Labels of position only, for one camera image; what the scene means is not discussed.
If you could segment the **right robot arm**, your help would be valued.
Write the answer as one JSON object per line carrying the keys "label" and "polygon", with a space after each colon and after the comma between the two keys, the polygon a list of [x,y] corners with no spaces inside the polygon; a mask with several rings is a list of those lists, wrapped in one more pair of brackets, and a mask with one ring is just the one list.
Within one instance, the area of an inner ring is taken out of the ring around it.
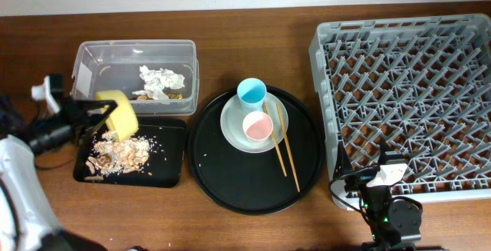
{"label": "right robot arm", "polygon": [[403,154],[392,150],[384,140],[380,142],[379,150],[375,164],[354,170],[348,153],[340,142],[329,184],[342,181],[347,193],[358,192],[358,206],[352,206],[333,190],[330,191],[331,196],[358,212],[370,227],[373,240],[362,243],[362,250],[415,250],[415,242],[421,239],[423,206],[414,199],[394,197],[391,193],[392,187],[402,181],[407,160]]}

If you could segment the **white tissue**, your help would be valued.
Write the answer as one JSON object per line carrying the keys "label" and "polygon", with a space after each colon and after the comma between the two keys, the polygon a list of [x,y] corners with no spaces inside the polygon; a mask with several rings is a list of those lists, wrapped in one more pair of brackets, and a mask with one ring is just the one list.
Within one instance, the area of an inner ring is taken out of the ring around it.
{"label": "white tissue", "polygon": [[185,88],[184,76],[170,69],[150,70],[146,65],[140,66],[139,69],[144,86],[143,90],[133,91],[133,95],[147,94],[154,100],[165,101],[169,100],[166,93],[181,94],[177,91]]}

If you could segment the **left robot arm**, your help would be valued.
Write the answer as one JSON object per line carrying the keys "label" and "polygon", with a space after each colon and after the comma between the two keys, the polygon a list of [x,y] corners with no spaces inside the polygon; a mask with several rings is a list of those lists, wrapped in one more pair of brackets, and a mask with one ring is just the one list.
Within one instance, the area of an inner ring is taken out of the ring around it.
{"label": "left robot arm", "polygon": [[59,112],[31,123],[1,96],[1,192],[12,215],[14,250],[104,250],[101,244],[67,231],[58,221],[38,180],[35,158],[91,137],[117,108],[114,100],[55,102]]}

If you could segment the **food scraps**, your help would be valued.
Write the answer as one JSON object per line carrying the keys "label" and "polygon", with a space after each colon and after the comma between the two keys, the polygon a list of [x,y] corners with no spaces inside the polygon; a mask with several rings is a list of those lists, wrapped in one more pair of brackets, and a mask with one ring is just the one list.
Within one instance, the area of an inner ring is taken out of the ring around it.
{"label": "food scraps", "polygon": [[114,132],[102,133],[100,140],[94,138],[85,161],[91,178],[88,181],[102,181],[114,174],[143,173],[150,169],[150,156],[165,153],[156,136],[132,135],[121,142]]}

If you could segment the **blue cup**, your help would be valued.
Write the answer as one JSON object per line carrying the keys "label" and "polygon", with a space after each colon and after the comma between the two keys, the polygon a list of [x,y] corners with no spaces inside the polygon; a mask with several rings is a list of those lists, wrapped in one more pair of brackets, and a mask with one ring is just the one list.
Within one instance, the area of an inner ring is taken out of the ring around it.
{"label": "blue cup", "polygon": [[267,95],[265,84],[258,78],[246,78],[237,87],[237,96],[245,112],[261,111]]}

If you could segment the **black rectangular tray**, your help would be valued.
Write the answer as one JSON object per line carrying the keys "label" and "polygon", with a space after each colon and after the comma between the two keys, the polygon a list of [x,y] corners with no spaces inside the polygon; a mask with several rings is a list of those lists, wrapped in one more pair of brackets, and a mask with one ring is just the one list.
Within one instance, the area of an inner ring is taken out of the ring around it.
{"label": "black rectangular tray", "polygon": [[148,160],[136,170],[124,172],[112,169],[101,173],[101,169],[89,161],[98,152],[94,145],[103,140],[108,128],[102,126],[91,141],[82,144],[77,152],[73,178],[84,183],[105,183],[125,186],[171,188],[178,184],[183,163],[186,123],[165,117],[138,117],[139,130],[134,138],[147,140],[150,145]]}

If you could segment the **brown gold snack wrapper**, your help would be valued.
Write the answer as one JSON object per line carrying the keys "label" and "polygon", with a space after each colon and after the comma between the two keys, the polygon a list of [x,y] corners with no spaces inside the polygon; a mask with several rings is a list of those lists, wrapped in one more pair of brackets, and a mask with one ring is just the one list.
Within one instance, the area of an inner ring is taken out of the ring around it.
{"label": "brown gold snack wrapper", "polygon": [[[169,99],[183,99],[182,94],[174,94],[174,93],[166,93],[165,94]],[[147,94],[137,95],[134,100],[153,100],[153,98],[149,97]]]}

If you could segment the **clear plastic bin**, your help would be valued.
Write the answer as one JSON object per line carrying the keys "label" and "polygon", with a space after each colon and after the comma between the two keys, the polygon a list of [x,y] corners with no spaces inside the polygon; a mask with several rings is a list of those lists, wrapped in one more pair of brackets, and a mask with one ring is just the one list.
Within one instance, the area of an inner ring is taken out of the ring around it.
{"label": "clear plastic bin", "polygon": [[[185,88],[177,93],[184,99],[134,100],[132,92],[143,90],[144,81],[139,76],[143,65],[182,74]],[[94,100],[99,91],[119,90],[141,116],[190,116],[196,111],[199,62],[191,40],[86,41],[78,49],[72,78],[71,96],[75,100]]]}

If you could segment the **right wooden chopstick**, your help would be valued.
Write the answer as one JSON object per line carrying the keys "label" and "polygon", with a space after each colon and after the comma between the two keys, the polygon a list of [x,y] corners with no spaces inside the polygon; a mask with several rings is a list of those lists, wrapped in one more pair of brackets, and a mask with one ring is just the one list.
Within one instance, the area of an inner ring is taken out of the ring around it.
{"label": "right wooden chopstick", "polygon": [[294,177],[296,189],[297,189],[297,192],[300,193],[300,186],[299,186],[299,182],[298,182],[298,176],[297,176],[297,173],[296,173],[295,163],[294,163],[294,160],[293,160],[292,151],[291,151],[291,147],[290,147],[290,143],[289,143],[289,139],[288,139],[288,135],[287,135],[287,129],[286,129],[286,126],[285,126],[285,121],[284,121],[284,117],[283,117],[283,113],[282,113],[282,107],[281,107],[280,104],[276,104],[276,108],[277,108],[278,117],[279,117],[281,128],[282,128],[284,142],[285,142],[285,146],[286,146],[286,150],[287,150],[287,154],[288,154],[289,163],[291,165],[292,174],[293,174],[293,177]]}

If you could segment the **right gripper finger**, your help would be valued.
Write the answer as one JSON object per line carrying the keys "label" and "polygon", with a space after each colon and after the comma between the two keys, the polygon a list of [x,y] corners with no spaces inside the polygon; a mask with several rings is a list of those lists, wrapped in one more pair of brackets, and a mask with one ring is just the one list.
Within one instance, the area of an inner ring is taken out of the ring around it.
{"label": "right gripper finger", "polygon": [[378,159],[379,165],[385,165],[389,160],[393,160],[395,156],[394,150],[387,144],[385,140],[382,140],[379,145],[380,155]]}
{"label": "right gripper finger", "polygon": [[344,144],[342,142],[339,142],[337,147],[337,159],[334,167],[333,178],[342,178],[343,176],[351,173],[352,166],[350,158],[344,148]]}

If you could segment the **pink cup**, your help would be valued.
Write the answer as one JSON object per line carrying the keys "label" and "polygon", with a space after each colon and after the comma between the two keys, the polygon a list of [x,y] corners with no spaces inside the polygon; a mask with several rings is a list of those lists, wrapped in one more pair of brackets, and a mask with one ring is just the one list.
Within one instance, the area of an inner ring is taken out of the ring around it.
{"label": "pink cup", "polygon": [[255,145],[262,144],[272,135],[272,119],[262,111],[253,111],[245,116],[242,130],[247,141]]}

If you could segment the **yellow bowl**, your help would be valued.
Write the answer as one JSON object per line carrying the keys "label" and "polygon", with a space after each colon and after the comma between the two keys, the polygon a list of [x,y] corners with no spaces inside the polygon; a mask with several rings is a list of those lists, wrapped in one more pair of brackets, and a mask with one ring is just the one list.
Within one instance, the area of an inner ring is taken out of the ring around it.
{"label": "yellow bowl", "polygon": [[96,98],[99,101],[115,101],[117,104],[105,121],[115,141],[127,140],[138,131],[137,116],[126,94],[119,90],[99,91],[96,93]]}

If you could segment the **grey dishwasher rack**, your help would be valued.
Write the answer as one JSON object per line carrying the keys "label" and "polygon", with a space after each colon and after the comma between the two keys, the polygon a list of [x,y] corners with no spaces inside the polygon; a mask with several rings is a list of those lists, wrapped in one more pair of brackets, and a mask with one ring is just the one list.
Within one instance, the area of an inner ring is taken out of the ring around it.
{"label": "grey dishwasher rack", "polygon": [[490,196],[490,19],[484,14],[320,24],[309,47],[327,166],[361,169],[387,143],[394,187],[422,203]]}

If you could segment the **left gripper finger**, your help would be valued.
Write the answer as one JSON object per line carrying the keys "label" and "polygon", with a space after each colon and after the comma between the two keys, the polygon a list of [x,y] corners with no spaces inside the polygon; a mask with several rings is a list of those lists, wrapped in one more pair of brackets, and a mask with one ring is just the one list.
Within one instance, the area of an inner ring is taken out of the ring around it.
{"label": "left gripper finger", "polygon": [[102,114],[110,114],[117,108],[117,102],[113,100],[82,101],[82,109],[85,111],[100,110]]}
{"label": "left gripper finger", "polygon": [[117,108],[116,104],[83,104],[82,130],[79,147],[91,142],[93,135],[104,125],[110,114]]}

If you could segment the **round black tray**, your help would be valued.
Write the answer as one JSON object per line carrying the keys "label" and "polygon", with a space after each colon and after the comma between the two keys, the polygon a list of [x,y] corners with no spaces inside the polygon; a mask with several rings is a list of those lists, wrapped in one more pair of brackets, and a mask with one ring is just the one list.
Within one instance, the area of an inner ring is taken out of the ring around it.
{"label": "round black tray", "polygon": [[314,185],[325,161],[324,141],[307,107],[292,94],[269,87],[288,112],[287,135],[300,186],[297,192],[285,144],[284,177],[275,150],[251,154],[225,138],[219,117],[233,90],[212,99],[198,114],[187,144],[190,169],[201,190],[228,210],[265,215],[297,203]]}

